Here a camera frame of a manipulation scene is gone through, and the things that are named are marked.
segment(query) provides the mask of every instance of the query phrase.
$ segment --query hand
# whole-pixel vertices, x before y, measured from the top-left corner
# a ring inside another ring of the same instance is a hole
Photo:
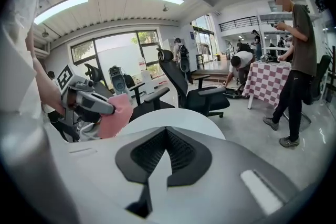
[[[281,30],[281,31],[285,31],[286,28],[287,28],[288,25],[286,25],[285,23],[283,22],[279,22],[277,23],[276,25],[274,25],[274,27],[277,29],[277,30]]]
[[[278,61],[285,61],[287,57],[285,55],[278,56]]]

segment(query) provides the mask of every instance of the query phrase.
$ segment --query backpack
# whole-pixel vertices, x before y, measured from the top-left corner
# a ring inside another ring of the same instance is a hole
[[[180,57],[181,58],[187,58],[188,57],[188,50],[184,45],[182,45],[180,47]]]

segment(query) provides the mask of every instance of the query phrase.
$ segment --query office chair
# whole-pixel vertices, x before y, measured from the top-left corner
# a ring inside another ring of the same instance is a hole
[[[109,89],[107,87],[105,87],[101,83],[101,80],[103,80],[103,73],[101,72],[101,70],[98,69],[97,67],[94,67],[94,66],[88,64],[88,63],[85,63],[84,65],[88,69],[88,72],[86,72],[85,75],[89,76],[90,79],[93,81],[93,83],[94,83],[93,86],[95,88],[94,90],[98,94],[101,94],[102,96],[105,96],[107,98],[112,97],[113,94],[109,91]],[[130,92],[134,91],[136,103],[138,104],[138,106],[136,108],[134,108],[134,110],[133,110],[133,114],[130,118],[130,122],[135,120],[136,118],[142,116],[142,115],[145,115],[145,114],[147,114],[149,112],[152,112],[152,111],[155,111],[155,110],[174,108],[173,105],[170,105],[168,103],[160,101],[160,97],[164,96],[166,93],[169,92],[168,87],[160,89],[159,91],[155,91],[153,94],[148,96],[144,100],[143,103],[141,103],[139,88],[141,86],[143,86],[144,84],[145,83],[142,82],[142,83],[139,83],[139,84],[129,88]]]
[[[308,100],[303,100],[303,102],[306,105],[312,105],[314,103],[314,101],[317,101],[321,98],[321,95],[323,94],[323,90],[324,90],[324,85],[323,85],[323,77],[324,74],[326,73],[329,64],[331,61],[331,57],[329,55],[323,55],[321,58],[321,61],[317,64],[317,70],[316,70],[316,76],[313,78],[313,81],[311,82],[311,87],[310,87],[310,92],[308,96]],[[284,112],[284,117],[286,118],[286,120],[289,121],[289,112],[288,112],[288,108],[285,110]],[[304,119],[307,120],[308,122],[308,126],[311,123],[311,119],[304,114],[303,112],[301,112],[301,115]],[[302,127],[303,125],[300,125],[300,131],[303,131],[306,128]]]
[[[157,50],[159,51],[160,67],[177,90],[178,107],[190,109],[205,116],[219,115],[222,118],[223,112],[210,111],[225,109],[230,106],[229,101],[223,95],[225,88],[202,88],[203,79],[210,77],[210,75],[205,75],[196,79],[199,81],[198,89],[187,93],[188,84],[173,61],[172,52],[163,49]]]

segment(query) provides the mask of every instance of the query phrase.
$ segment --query red and white checkered cloth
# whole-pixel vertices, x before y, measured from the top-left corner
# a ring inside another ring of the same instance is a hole
[[[277,106],[290,70],[291,64],[287,62],[252,63],[243,95],[254,94],[254,97]]]

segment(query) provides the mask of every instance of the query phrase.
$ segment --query black mesh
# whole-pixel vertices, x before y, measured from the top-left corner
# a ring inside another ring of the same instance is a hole
[[[160,133],[136,147],[131,158],[147,173],[151,174],[165,151],[164,133]]]
[[[187,166],[195,157],[195,148],[167,130],[167,152],[170,157],[172,172]]]
[[[169,50],[162,50],[165,57],[166,55],[169,55],[169,59],[172,59],[172,52]],[[185,80],[185,78],[182,76],[181,72],[176,66],[176,62],[173,60],[170,60],[168,62],[162,61],[159,58],[159,64],[165,75],[169,78],[169,80],[173,83],[174,87],[177,90],[177,93],[179,94],[179,106],[184,107],[186,104],[186,96],[188,91],[188,84]]]

